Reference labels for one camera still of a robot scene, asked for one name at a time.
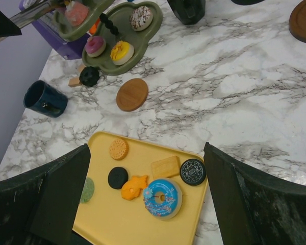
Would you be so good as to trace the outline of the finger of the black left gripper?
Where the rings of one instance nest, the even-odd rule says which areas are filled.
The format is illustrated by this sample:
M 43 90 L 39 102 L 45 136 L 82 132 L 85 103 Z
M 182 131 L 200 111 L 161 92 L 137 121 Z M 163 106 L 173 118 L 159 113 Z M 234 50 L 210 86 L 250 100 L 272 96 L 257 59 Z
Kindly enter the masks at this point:
M 0 11 L 0 38 L 21 34 L 21 29 Z

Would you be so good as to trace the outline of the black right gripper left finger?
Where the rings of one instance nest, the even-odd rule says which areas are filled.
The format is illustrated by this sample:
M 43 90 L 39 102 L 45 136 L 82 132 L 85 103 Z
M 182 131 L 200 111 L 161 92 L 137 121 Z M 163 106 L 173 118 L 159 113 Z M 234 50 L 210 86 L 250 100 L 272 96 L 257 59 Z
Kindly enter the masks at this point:
M 89 244 L 73 230 L 90 150 L 0 181 L 0 244 Z

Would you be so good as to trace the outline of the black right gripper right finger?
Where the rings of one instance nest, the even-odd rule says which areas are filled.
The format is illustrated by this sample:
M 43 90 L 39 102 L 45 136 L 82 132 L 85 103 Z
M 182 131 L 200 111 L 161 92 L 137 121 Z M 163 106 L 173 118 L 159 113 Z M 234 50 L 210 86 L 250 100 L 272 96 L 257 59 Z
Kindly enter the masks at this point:
M 204 161 L 224 244 L 306 244 L 306 186 L 206 143 Z

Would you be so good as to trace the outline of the metal serving tongs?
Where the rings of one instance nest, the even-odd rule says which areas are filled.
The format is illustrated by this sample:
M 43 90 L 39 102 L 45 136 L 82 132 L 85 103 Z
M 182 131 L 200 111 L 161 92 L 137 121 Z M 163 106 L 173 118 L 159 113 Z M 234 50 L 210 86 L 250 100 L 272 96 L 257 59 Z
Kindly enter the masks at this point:
M 10 20 L 20 29 L 36 21 L 48 12 L 56 8 L 65 7 L 64 1 L 44 0 L 36 1 L 33 5 L 25 10 L 12 16 Z

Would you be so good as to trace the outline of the pink snowball cake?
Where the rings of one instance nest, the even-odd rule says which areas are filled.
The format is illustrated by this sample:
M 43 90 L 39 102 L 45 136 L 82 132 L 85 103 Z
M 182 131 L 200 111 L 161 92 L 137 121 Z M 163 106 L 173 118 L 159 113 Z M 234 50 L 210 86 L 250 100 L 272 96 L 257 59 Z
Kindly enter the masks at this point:
M 64 1 L 66 10 L 64 15 L 68 22 L 73 26 L 79 26 L 89 13 L 88 7 L 77 1 Z

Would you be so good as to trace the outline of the pink frosted donut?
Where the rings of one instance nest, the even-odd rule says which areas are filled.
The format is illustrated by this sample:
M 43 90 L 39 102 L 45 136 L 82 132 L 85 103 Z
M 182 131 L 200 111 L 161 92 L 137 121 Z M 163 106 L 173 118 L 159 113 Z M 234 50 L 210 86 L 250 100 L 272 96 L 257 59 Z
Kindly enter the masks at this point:
M 89 57 L 98 57 L 106 49 L 106 41 L 101 36 L 91 36 L 85 44 L 85 51 Z

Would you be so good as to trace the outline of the yellow frosted donut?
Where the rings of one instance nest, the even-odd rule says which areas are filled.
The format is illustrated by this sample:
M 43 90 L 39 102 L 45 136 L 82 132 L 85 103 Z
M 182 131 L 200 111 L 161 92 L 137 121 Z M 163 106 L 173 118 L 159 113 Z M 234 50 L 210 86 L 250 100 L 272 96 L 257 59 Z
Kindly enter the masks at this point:
M 134 52 L 135 49 L 130 43 L 119 41 L 111 49 L 110 58 L 115 65 L 121 66 L 134 55 Z

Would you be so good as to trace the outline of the white sprinkled donut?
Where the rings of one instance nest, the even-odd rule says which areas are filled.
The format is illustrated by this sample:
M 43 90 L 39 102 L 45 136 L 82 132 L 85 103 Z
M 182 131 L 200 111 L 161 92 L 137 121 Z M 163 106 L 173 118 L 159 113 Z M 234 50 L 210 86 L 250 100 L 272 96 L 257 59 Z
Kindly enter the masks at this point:
M 149 7 L 140 6 L 130 15 L 130 25 L 134 31 L 143 31 L 149 27 L 153 18 L 153 13 Z

